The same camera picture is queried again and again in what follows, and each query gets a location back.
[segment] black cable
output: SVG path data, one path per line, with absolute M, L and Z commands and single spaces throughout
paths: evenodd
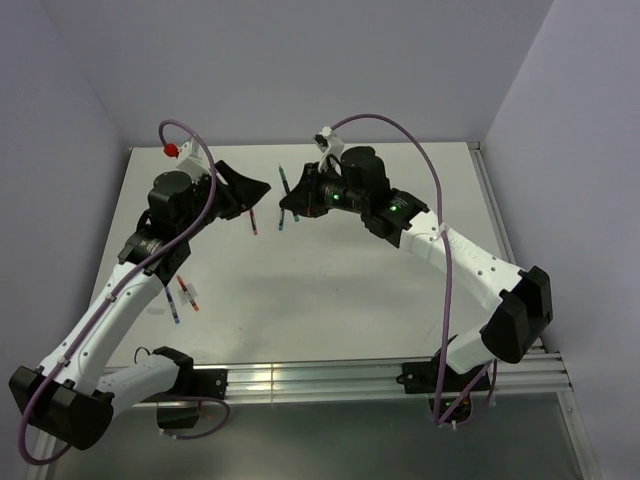
M 133 354 L 133 363 L 138 363 L 138 353 L 140 353 L 140 350 L 144 350 L 145 352 L 147 352 L 147 355 L 151 355 L 151 352 L 147 347 L 138 347 Z

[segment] white table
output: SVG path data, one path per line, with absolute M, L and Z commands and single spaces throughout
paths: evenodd
M 411 144 L 373 144 L 392 186 L 435 208 L 429 170 Z M 424 144 L 441 177 L 445 221 L 500 256 L 493 213 L 465 143 Z M 198 292 L 200 311 L 170 287 L 181 323 L 164 293 L 134 323 L 109 366 L 132 363 L 136 347 L 167 345 L 199 364 L 259 363 L 433 354 L 440 346 L 444 276 L 417 257 L 370 234 L 359 217 L 332 211 L 278 231 L 282 164 L 293 187 L 313 145 L 212 147 L 216 160 L 271 184 L 255 208 L 259 235 L 248 214 L 217 220 L 191 242 L 180 274 Z M 94 287 L 106 282 L 126 239 L 147 208 L 154 178 L 174 168 L 160 148 L 133 149 Z M 481 322 L 473 298 L 454 287 L 451 335 Z

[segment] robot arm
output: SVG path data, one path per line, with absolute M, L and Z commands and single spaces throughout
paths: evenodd
M 148 195 L 149 209 L 118 255 L 119 263 L 96 301 L 38 368 L 19 367 L 9 381 L 16 403 L 24 412 L 36 389 L 63 362 L 65 367 L 58 369 L 38 398 L 29 423 L 80 450 L 92 446 L 111 420 L 126 408 L 160 392 L 185 392 L 193 359 L 167 347 L 156 349 L 137 365 L 111 375 L 102 374 L 135 319 L 189 256 L 189 240 L 216 218 L 229 220 L 249 210 L 270 189 L 266 183 L 238 174 L 223 161 L 216 163 L 217 175 L 212 178 L 208 163 L 198 156 L 193 141 L 182 152 L 178 170 L 155 179 Z M 117 297 L 112 297 L 114 285 L 193 223 L 207 201 L 212 181 L 217 182 L 214 203 L 199 229 L 136 274 Z M 75 353 L 65 358 L 69 345 L 79 338 L 105 298 L 111 302 L 107 310 Z
M 518 363 L 551 322 L 548 275 L 538 267 L 525 272 L 439 225 L 426 204 L 391 188 L 384 162 L 373 148 L 342 152 L 342 142 L 329 127 L 315 141 L 323 152 L 321 161 L 305 164 L 300 182 L 280 201 L 280 207 L 312 218 L 334 208 L 358 213 L 371 233 L 443 272 L 446 263 L 440 229 L 447 228 L 454 281 L 475 297 L 483 317 L 478 327 L 450 340 L 449 376 L 466 378 L 496 358 Z

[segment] gray wall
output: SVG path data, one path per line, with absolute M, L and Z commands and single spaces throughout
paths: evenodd
M 556 0 L 486 139 L 607 478 L 640 475 L 640 3 Z
M 308 141 L 375 111 L 481 140 L 551 0 L 41 0 L 131 145 L 173 116 L 212 143 Z M 371 122 L 351 139 L 400 139 Z
M 0 65 L 0 465 L 13 479 L 24 464 L 6 382 L 86 308 L 125 150 L 37 1 L 3 2 Z

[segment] cable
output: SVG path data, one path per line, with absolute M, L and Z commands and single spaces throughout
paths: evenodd
M 227 420 L 229 420 L 229 416 L 231 415 L 231 407 L 229 407 L 229 404 L 227 402 L 225 402 L 224 400 L 220 400 L 218 398 L 213 398 L 213 397 L 180 397 L 180 396 L 175 396 L 175 395 L 162 395 L 162 398 L 166 398 L 167 400 L 180 401 L 180 402 L 196 401 L 196 402 L 198 402 L 200 404 L 202 404 L 202 402 L 213 402 L 213 403 L 217 403 L 218 405 L 222 405 L 224 407 L 224 410 L 225 410 L 224 418 L 220 421 L 220 423 L 218 423 L 213 428 L 210 428 L 206 432 L 197 433 L 195 435 L 178 435 L 178 434 L 175 434 L 175 433 L 167 432 L 166 430 L 162 430 L 163 434 L 167 435 L 168 437 L 174 438 L 176 440 L 197 440 L 199 438 L 208 437 L 209 435 L 217 432 L 222 427 L 224 427 L 224 425 L 227 423 Z
M 133 363 L 138 363 L 138 353 L 140 353 L 140 350 L 144 350 L 145 352 L 147 352 L 147 356 L 151 355 L 151 352 L 147 347 L 138 347 L 133 354 Z
M 438 177 L 438 173 L 436 172 L 435 166 L 433 165 L 433 162 L 429 158 L 429 155 L 427 155 L 427 152 L 424 150 L 424 148 L 422 148 L 422 145 L 420 145 L 420 142 L 418 142 L 418 140 L 406 128 L 404 128 L 398 122 L 396 122 L 394 120 L 391 120 L 388 117 L 385 117 L 384 115 L 378 115 L 376 113 L 361 113 L 361 114 L 358 114 L 358 115 L 353 115 L 351 117 L 347 117 L 344 120 L 339 121 L 338 123 L 333 125 L 331 127 L 331 129 L 332 130 L 337 130 L 341 126 L 346 125 L 347 123 L 351 123 L 354 120 L 360 120 L 360 119 L 363 119 L 363 118 L 368 118 L 368 119 L 373 119 L 373 120 L 380 120 L 382 122 L 388 123 L 389 125 L 395 127 L 397 130 L 399 130 L 418 149 L 418 151 L 422 155 L 422 158 L 424 158 L 425 162 L 427 162 L 427 166 L 429 167 L 429 170 L 431 171 L 431 176 L 433 177 L 433 181 L 434 181 L 435 186 L 436 186 L 436 216 L 438 217 L 438 224 L 442 225 L 443 224 L 443 218 L 442 218 L 442 185 L 440 183 L 440 177 Z M 463 392 L 453 402 L 451 407 L 449 407 L 447 409 L 447 411 L 442 415 L 442 417 L 439 416 L 440 403 L 442 402 L 442 390 L 444 388 L 444 374 L 445 374 L 445 370 L 447 368 L 447 348 L 448 348 L 448 345 L 449 345 L 449 324 L 450 324 L 450 321 L 451 321 L 451 295 L 452 295 L 452 291 L 453 291 L 453 260 L 451 258 L 452 257 L 452 255 L 451 255 L 451 245 L 449 244 L 449 236 L 447 235 L 447 229 L 446 228 L 442 229 L 441 236 L 442 236 L 442 243 L 444 244 L 444 254 L 445 254 L 445 264 L 446 264 L 446 280 L 445 280 L 445 293 L 444 293 L 444 311 L 443 311 L 443 315 L 442 315 L 442 317 L 443 317 L 442 318 L 442 346 L 440 348 L 440 364 L 438 365 L 438 380 L 436 382 L 436 393 L 435 393 L 434 408 L 433 408 L 433 419 L 434 419 L 434 422 L 436 423 L 436 425 L 443 425 L 446 422 L 447 418 L 449 418 L 449 416 L 453 412 L 454 408 L 457 407 L 458 405 L 460 405 L 460 402 L 466 396 L 466 394 L 464 393 L 464 390 L 463 390 Z M 467 385 L 467 387 L 465 388 L 465 390 L 468 389 L 467 393 L 469 393 L 469 391 L 471 391 L 471 389 L 480 380 L 480 378 L 482 378 L 484 373 L 486 373 L 487 369 L 489 368 L 489 365 L 490 365 L 490 362 L 487 363 L 483 367 L 483 369 L 481 370 L 482 374 L 479 373 L 469 383 L 469 385 Z M 496 372 L 496 366 L 495 365 L 496 364 L 494 363 L 494 374 Z M 493 388 L 491 388 L 489 390 L 489 394 L 487 396 L 487 401 L 491 399 L 491 395 L 492 394 L 493 394 Z M 469 421 L 472 420 L 474 417 L 475 417 L 475 415 L 470 417 L 469 419 L 465 420 L 462 423 L 469 423 Z
M 147 257 L 145 260 L 140 262 L 127 275 L 125 275 L 122 278 L 122 280 L 120 280 L 120 282 L 118 282 L 118 284 L 115 287 L 113 287 L 113 290 L 111 290 L 109 294 L 111 298 L 117 298 L 118 294 L 124 289 L 124 287 L 136 275 L 138 275 L 141 271 L 143 271 L 147 267 L 147 265 L 150 265 L 151 263 L 155 262 L 158 258 L 160 258 L 162 255 L 164 255 L 173 247 L 175 247 L 178 243 L 183 241 L 185 238 L 188 238 L 189 235 L 191 235 L 196 230 L 196 228 L 198 228 L 198 226 L 202 223 L 205 216 L 209 212 L 211 205 L 213 204 L 213 199 L 216 193 L 216 169 L 215 169 L 215 161 L 213 159 L 213 155 L 211 154 L 211 151 L 209 150 L 209 147 L 207 147 L 207 144 L 204 142 L 204 140 L 202 140 L 200 135 L 198 135 L 192 128 L 188 127 L 187 125 L 185 125 L 184 123 L 178 120 L 173 120 L 173 119 L 163 120 L 162 122 L 160 122 L 160 125 L 158 126 L 158 135 L 160 137 L 160 141 L 164 146 L 167 145 L 167 141 L 165 140 L 165 137 L 164 137 L 164 128 L 167 125 L 174 125 L 184 130 L 189 135 L 191 135 L 195 139 L 195 141 L 198 142 L 198 144 L 202 147 L 205 155 L 207 156 L 207 160 L 209 160 L 209 167 L 211 168 L 211 188 L 209 189 L 209 196 L 207 197 L 207 202 L 205 203 L 204 208 L 200 212 L 200 215 L 198 215 L 198 217 L 193 221 L 193 223 L 189 225 L 189 227 L 184 232 L 182 232 L 176 238 L 174 238 L 169 243 L 164 245 L 162 248 L 154 252 L 152 255 Z M 84 342 L 84 340 L 89 335 L 93 327 L 96 326 L 96 324 L 100 321 L 102 316 L 105 314 L 105 312 L 109 309 L 109 306 L 111 305 L 112 305 L 112 302 L 109 299 L 105 299 L 100 304 L 100 306 L 96 309 L 94 314 L 89 318 L 89 321 L 87 322 L 87 324 L 80 331 L 78 336 L 73 340 L 73 342 L 71 342 L 71 345 L 66 350 L 64 355 L 58 360 L 58 363 L 56 364 L 56 366 L 51 369 L 49 374 L 44 378 L 43 382 L 40 384 L 40 386 L 36 389 L 34 394 L 29 399 L 29 402 L 27 403 L 27 406 L 24 409 L 24 413 L 22 414 L 22 419 L 20 420 L 20 427 L 19 427 L 19 433 L 18 433 L 18 450 L 20 452 L 20 456 L 27 463 L 31 465 L 37 465 L 37 466 L 48 465 L 58 460 L 60 457 L 62 457 L 62 455 L 67 453 L 67 451 L 69 451 L 69 449 L 71 448 L 70 445 L 65 445 L 65 447 L 62 450 L 60 450 L 58 453 L 51 456 L 50 458 L 45 458 L 45 459 L 34 458 L 33 456 L 31 456 L 31 454 L 27 450 L 27 445 L 26 445 L 27 426 L 29 424 L 29 419 L 31 418 L 31 415 L 33 414 L 33 411 L 35 409 L 36 403 L 42 396 L 42 393 L 49 387 L 51 382 L 53 382 L 53 380 L 60 374 L 62 369 L 66 365 L 68 365 L 69 358 L 71 358 L 71 356 L 76 352 L 76 350 L 78 350 L 80 345 L 82 345 L 82 342 Z

